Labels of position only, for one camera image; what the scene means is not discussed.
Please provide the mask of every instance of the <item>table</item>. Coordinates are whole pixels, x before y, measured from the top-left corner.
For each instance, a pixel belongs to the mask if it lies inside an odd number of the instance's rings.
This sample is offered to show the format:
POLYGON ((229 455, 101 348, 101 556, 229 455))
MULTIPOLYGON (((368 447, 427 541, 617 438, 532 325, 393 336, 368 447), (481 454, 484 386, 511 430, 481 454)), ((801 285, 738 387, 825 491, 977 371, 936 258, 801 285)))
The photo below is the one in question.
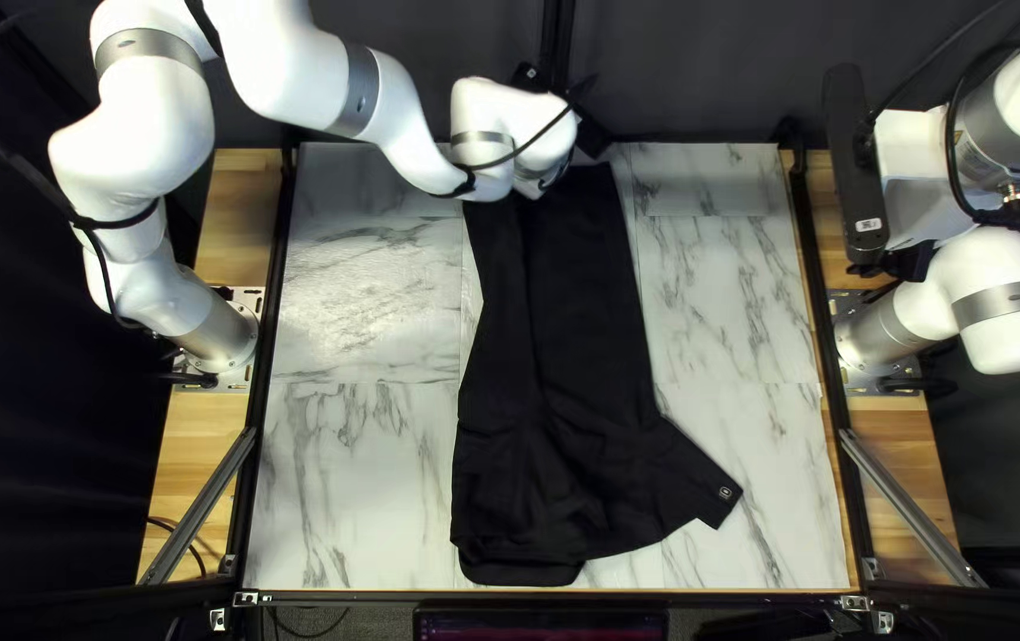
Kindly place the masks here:
MULTIPOLYGON (((828 289, 872 289, 883 285, 887 282, 885 278, 861 280, 846 275, 848 262, 840 212, 833 195, 829 154, 811 152, 808 160, 816 236, 828 289)), ((789 166, 789 153, 783 152, 783 161, 789 166)), ((265 282, 278 187, 278 151, 217 152, 198 252, 197 272, 205 281, 215 285, 262 285, 265 282)), ((154 484, 152 515, 172 522, 182 516, 244 427, 247 399, 245 395, 172 393, 154 484)), ((858 398, 853 399, 850 406, 855 430, 956 543, 924 398, 858 398)), ((826 412, 823 418, 827 422, 826 412)), ((831 431, 827 425, 829 444, 831 431)), ((832 444, 828 449, 840 495, 832 444)), ((941 569, 930 560, 888 503, 877 495, 877 490, 868 487, 866 495, 874 549, 887 576, 902 581, 948 582, 941 569)), ((194 544, 210 572, 216 568, 225 548, 233 492, 226 491, 194 544)), ((849 532, 846 524, 844 531, 849 532)), ((140 572, 149 565, 165 534, 149 527, 143 542, 140 572)), ((851 585, 856 587, 858 575, 850 546, 848 570, 851 585)), ((171 581, 197 576, 197 564, 187 554, 171 581)))

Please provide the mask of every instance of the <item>black clothing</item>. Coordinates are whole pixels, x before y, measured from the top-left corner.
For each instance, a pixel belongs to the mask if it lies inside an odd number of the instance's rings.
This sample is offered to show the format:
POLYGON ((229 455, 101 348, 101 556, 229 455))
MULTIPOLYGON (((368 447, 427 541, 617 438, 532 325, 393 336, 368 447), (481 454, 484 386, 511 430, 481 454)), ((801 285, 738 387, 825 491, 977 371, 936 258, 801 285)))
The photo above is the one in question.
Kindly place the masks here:
POLYGON ((464 214, 486 302, 454 451, 463 574, 565 585, 693 519, 718 527, 742 490, 656 407, 609 166, 464 214))

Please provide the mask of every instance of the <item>black pants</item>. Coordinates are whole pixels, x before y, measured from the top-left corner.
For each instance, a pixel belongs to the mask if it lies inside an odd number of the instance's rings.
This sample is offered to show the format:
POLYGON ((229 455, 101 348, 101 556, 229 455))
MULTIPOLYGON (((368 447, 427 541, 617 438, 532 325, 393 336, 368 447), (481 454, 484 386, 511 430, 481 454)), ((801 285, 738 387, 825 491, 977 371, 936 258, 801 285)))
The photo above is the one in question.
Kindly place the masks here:
POLYGON ((463 574, 566 585, 693 519, 718 527, 742 490, 657 410, 608 165, 464 211, 486 302, 454 451, 463 574))

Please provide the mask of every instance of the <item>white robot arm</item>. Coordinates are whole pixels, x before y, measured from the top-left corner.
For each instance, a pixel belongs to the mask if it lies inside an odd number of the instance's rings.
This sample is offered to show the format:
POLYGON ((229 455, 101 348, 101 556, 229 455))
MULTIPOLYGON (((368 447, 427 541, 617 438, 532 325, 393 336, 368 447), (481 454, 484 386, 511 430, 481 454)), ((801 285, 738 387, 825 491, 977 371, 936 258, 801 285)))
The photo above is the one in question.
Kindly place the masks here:
MULTIPOLYGON (((431 139, 406 69, 386 53, 350 45, 313 23, 305 0, 205 3, 230 77, 252 109, 278 121, 377 145, 414 186, 474 201, 511 187, 537 196, 567 162, 576 120, 564 100, 467 78, 453 89, 449 162, 431 139), (549 126, 516 157, 511 154, 549 126)), ((101 105, 55 133, 55 178, 78 213, 123 220, 189 180, 214 146, 201 63, 216 57, 183 0, 105 0, 90 22, 101 105)), ((164 204, 144 221, 100 229, 101 249, 82 233, 90 293, 104 310, 103 251, 119 315, 169 338, 204 372, 244 366, 252 318, 178 266, 165 237, 164 204)))
MULTIPOLYGON (((888 374, 896 360, 959 333, 975 368, 1020 372, 1020 233, 978 227, 950 192, 946 107, 886 110, 874 126, 887 249, 937 241, 922 283, 902 283, 840 319, 839 356, 888 374)), ((978 209, 1020 199, 1020 53, 959 104, 957 178, 978 209)))

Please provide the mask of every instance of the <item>white marble surface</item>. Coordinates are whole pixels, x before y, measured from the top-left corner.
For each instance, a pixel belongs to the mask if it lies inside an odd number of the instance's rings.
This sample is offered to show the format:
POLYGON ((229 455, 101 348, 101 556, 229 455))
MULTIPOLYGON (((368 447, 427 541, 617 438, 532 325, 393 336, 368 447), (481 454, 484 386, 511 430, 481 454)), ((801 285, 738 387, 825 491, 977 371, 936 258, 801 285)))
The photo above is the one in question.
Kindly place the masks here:
POLYGON ((744 488, 719 530, 692 522, 660 543, 664 587, 846 588, 818 384, 658 385, 657 394, 744 488))
POLYGON ((819 380, 788 216, 632 223, 655 381, 819 380))
MULTIPOLYGON (((458 382, 481 309, 462 217, 377 187, 381 158, 336 162, 371 150, 326 147, 302 155, 309 195, 292 221, 245 585, 489 589, 462 576, 448 539, 458 382)), ((750 164, 745 146, 701 147, 673 153, 703 176, 725 175, 729 150, 750 164)), ((636 178, 625 148, 613 164, 660 406, 746 496, 718 531, 694 522, 590 560, 563 590, 843 588, 790 216, 683 215, 679 198, 641 209, 634 194, 656 178, 643 154, 636 178)), ((680 170, 661 184, 682 184, 680 170)))
POLYGON ((328 155, 378 155, 384 167, 347 165, 364 167, 372 185, 380 183, 382 168, 394 174, 381 153, 356 147, 302 149, 273 378, 337 384, 458 381, 462 217, 451 215, 450 201, 435 198, 439 209, 421 211, 441 215, 401 215, 389 209, 393 198, 362 198, 365 208, 377 205, 362 213, 329 208, 324 203, 340 202, 342 193, 359 194, 363 186, 354 174, 327 181, 332 175, 322 169, 332 166, 328 155), (336 195, 320 197, 324 191, 336 195))
MULTIPOLYGON (((450 145, 441 145, 446 151, 450 145)), ((373 145, 303 143, 296 201, 328 215, 462 215, 462 202, 434 198, 403 180, 373 145)))
POLYGON ((454 384, 273 384, 246 583, 451 590, 454 384))
POLYGON ((639 215, 790 215, 775 145, 628 143, 614 154, 639 215))

